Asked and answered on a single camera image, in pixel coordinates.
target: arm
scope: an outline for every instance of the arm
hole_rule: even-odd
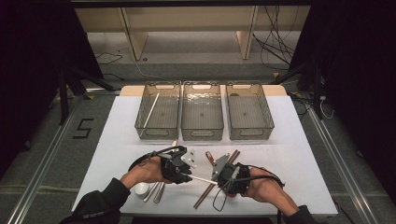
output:
[[[73,216],[67,217],[61,223],[78,223],[79,220],[85,220],[84,223],[119,223],[120,208],[131,194],[130,189],[140,182],[171,183],[163,178],[159,157],[145,161],[144,165],[136,165],[120,180],[113,178],[102,192],[96,190],[84,195]]]
[[[251,168],[250,175],[269,175],[264,170]],[[255,179],[250,181],[247,192],[242,197],[249,197],[260,203],[271,203],[284,215],[286,223],[317,224],[308,208],[297,206],[294,200],[273,179]]]

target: hand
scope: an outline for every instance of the hand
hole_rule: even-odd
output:
[[[145,160],[140,164],[137,164],[133,169],[122,176],[120,182],[125,185],[127,189],[131,189],[134,185],[140,182],[165,182],[166,184],[172,183],[171,181],[163,178],[163,174],[161,173],[160,157],[151,157],[149,160]]]
[[[257,176],[271,174],[258,168],[251,168],[250,175]],[[294,200],[276,183],[274,179],[264,178],[250,181],[250,186],[247,189],[247,192],[241,194],[241,196],[252,198],[260,203],[271,203],[287,217],[299,211]]]

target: table surface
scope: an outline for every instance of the table surface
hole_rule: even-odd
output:
[[[142,91],[143,87],[125,87],[121,91],[122,96],[116,97],[73,210],[83,195],[93,190],[103,190],[112,177],[120,178],[126,173],[134,160],[152,150],[161,150],[172,144],[172,141],[139,139],[134,122],[141,101],[138,93],[141,94]],[[267,168],[286,184],[284,190],[297,204],[308,205],[314,215],[335,216],[337,211],[332,197],[291,99],[280,86],[264,86],[264,92],[275,124],[270,138],[266,141],[231,141],[226,113],[223,113],[224,132],[221,141],[187,142],[181,136],[177,140],[178,145],[187,147],[188,151],[195,151],[198,167],[191,169],[192,174],[210,178],[212,167],[205,157],[206,151],[210,151],[214,158],[219,158],[238,149],[241,154],[235,162]],[[222,106],[223,111],[226,111],[224,98]],[[206,182],[199,180],[181,185],[166,185],[159,203],[152,201],[154,195],[144,203],[132,189],[121,212],[134,216],[161,217],[263,217],[276,214],[276,209],[271,204],[257,203],[240,196],[227,198],[223,210],[218,212],[213,207],[218,188],[214,188],[198,209],[194,209],[193,205],[207,186]],[[221,192],[215,206],[221,207],[223,201],[224,194]]]

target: sleeve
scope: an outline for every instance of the sleeve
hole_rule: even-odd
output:
[[[299,206],[300,211],[296,212],[290,217],[283,217],[288,224],[319,224],[312,217],[306,205]]]
[[[102,192],[96,190],[84,195],[71,217],[61,223],[119,223],[120,208],[131,192],[116,178],[113,178]]]

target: transparent storage container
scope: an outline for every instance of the transparent storage container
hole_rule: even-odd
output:
[[[148,82],[134,127],[140,139],[178,139],[181,83]]]
[[[275,125],[259,81],[226,84],[231,140],[268,140]]]
[[[181,133],[185,141],[219,141],[224,122],[217,81],[187,81],[183,85]]]

